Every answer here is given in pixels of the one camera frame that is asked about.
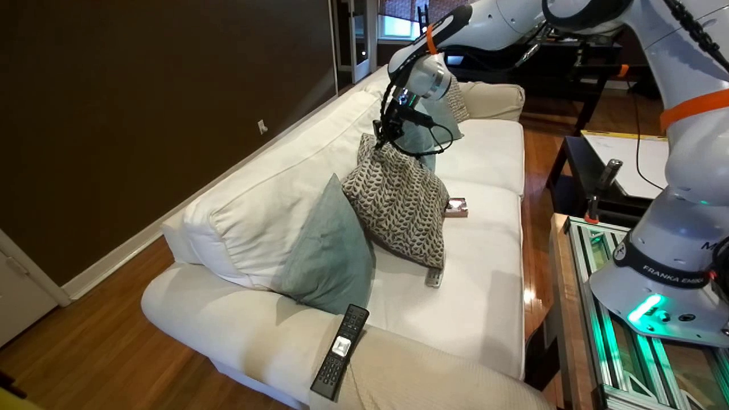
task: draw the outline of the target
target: robotic arm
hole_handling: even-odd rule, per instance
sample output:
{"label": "robotic arm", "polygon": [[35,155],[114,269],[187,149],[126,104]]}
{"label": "robotic arm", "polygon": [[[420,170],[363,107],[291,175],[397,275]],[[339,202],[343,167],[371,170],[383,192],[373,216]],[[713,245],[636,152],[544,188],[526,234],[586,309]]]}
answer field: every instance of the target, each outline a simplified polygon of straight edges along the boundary
{"label": "robotic arm", "polygon": [[385,100],[389,88],[398,94],[387,107],[383,100],[381,144],[398,138],[389,122],[409,121],[402,94],[438,100],[449,90],[454,78],[434,45],[504,49],[544,17],[578,34],[629,24],[666,107],[668,186],[589,277],[593,293],[641,335],[726,348],[729,0],[483,0],[461,7],[392,56]]}

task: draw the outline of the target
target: black remote control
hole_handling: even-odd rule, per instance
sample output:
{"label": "black remote control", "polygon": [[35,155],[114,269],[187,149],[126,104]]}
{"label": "black remote control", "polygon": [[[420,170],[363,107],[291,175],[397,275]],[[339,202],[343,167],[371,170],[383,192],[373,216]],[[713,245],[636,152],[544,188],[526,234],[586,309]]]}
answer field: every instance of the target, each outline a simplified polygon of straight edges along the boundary
{"label": "black remote control", "polygon": [[348,357],[364,329],[367,316],[368,312],[360,305],[346,307],[339,329],[332,339],[332,346],[328,348],[323,364],[318,366],[318,374],[313,382],[313,392],[335,400]]}

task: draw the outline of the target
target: green led light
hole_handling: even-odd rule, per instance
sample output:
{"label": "green led light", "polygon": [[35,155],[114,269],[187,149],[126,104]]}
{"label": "green led light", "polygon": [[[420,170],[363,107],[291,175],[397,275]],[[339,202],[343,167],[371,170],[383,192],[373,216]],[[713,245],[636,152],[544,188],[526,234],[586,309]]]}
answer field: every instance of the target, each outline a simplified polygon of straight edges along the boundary
{"label": "green led light", "polygon": [[661,293],[646,295],[631,315],[629,321],[637,324],[642,315],[651,312],[662,300]]}

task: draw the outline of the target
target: gray patterned pillow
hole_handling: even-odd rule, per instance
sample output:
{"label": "gray patterned pillow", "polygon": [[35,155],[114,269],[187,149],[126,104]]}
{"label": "gray patterned pillow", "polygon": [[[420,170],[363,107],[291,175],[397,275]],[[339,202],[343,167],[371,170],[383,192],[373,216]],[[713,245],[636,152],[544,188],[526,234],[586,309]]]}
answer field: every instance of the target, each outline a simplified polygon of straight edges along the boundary
{"label": "gray patterned pillow", "polygon": [[343,196],[381,245],[428,269],[441,269],[447,186],[414,156],[389,144],[375,149],[373,144],[373,134],[363,136],[360,164],[343,177]]}

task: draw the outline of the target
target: dark brown wall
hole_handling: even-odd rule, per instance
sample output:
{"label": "dark brown wall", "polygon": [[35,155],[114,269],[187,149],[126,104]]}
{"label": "dark brown wall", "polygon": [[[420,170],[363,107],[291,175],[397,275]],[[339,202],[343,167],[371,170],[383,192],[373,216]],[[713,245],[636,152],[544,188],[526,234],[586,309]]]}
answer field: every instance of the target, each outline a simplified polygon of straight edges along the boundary
{"label": "dark brown wall", "polygon": [[332,95],[322,0],[0,0],[0,227],[64,284]]}

